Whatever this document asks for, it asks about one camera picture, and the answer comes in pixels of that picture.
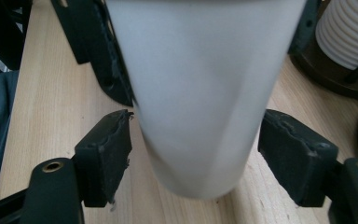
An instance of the light wood surface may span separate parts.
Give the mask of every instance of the light wood surface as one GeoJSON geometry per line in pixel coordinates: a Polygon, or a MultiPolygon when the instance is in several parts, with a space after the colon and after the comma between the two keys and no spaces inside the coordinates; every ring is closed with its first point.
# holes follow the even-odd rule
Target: light wood surface
{"type": "MultiPolygon", "coordinates": [[[[358,103],[311,83],[286,59],[268,103],[354,155],[358,103]]],[[[34,0],[7,147],[0,199],[27,188],[32,169],[70,158],[76,143],[105,114],[123,108],[101,91],[90,65],[76,64],[49,0],[34,0]]],[[[240,184],[210,201],[180,198],[153,176],[138,122],[131,121],[131,165],[117,192],[116,210],[85,209],[87,223],[328,223],[323,208],[296,206],[256,147],[240,184]]]]}

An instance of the white cylinder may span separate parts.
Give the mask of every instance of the white cylinder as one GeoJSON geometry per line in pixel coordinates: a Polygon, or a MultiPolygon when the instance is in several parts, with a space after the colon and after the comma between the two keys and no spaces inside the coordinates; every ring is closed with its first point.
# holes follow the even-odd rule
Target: white cylinder
{"type": "Polygon", "coordinates": [[[135,115],[166,188],[207,199],[236,186],[304,4],[107,2],[135,115]]]}
{"type": "Polygon", "coordinates": [[[316,40],[335,63],[358,67],[358,0],[332,0],[318,22],[316,40]]]}

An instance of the black plastic bracket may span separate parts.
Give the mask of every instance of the black plastic bracket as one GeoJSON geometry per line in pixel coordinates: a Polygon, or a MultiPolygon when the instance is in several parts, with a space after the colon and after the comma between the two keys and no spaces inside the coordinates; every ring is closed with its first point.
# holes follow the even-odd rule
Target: black plastic bracket
{"type": "Polygon", "coordinates": [[[87,207],[105,207],[129,166],[129,117],[121,110],[106,115],[75,147],[74,161],[87,207]]]}
{"type": "Polygon", "coordinates": [[[274,110],[266,111],[258,149],[296,204],[320,207],[328,196],[331,223],[358,223],[358,159],[339,163],[333,143],[274,110]]]}
{"type": "Polygon", "coordinates": [[[309,44],[315,32],[318,9],[322,0],[308,0],[298,22],[288,54],[300,54],[309,44]]]}
{"type": "Polygon", "coordinates": [[[27,189],[20,224],[84,223],[73,162],[56,158],[37,165],[27,189]]]}
{"type": "Polygon", "coordinates": [[[102,90],[132,106],[132,88],[102,0],[51,0],[78,63],[90,62],[102,90]]]}

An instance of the white ribbed object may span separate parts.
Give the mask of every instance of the white ribbed object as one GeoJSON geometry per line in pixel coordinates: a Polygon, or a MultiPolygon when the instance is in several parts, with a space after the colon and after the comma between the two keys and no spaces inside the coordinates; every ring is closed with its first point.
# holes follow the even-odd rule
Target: white ribbed object
{"type": "Polygon", "coordinates": [[[316,27],[316,40],[334,62],[358,66],[358,0],[332,0],[316,27]]]}

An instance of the wood grain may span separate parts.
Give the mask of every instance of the wood grain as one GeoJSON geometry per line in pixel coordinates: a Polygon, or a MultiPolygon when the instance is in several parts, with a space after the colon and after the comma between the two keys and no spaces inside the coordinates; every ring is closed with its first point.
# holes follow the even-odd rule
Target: wood grain
{"type": "MultiPolygon", "coordinates": [[[[321,89],[288,59],[268,103],[354,155],[358,103],[321,89]]],[[[0,199],[25,189],[41,161],[72,157],[76,143],[105,114],[123,106],[99,88],[90,65],[76,64],[48,0],[34,0],[0,176],[0,199]]],[[[131,121],[130,168],[116,209],[85,209],[87,223],[328,223],[327,209],[297,207],[255,146],[239,185],[210,201],[175,196],[153,176],[138,122],[131,121]]]]}

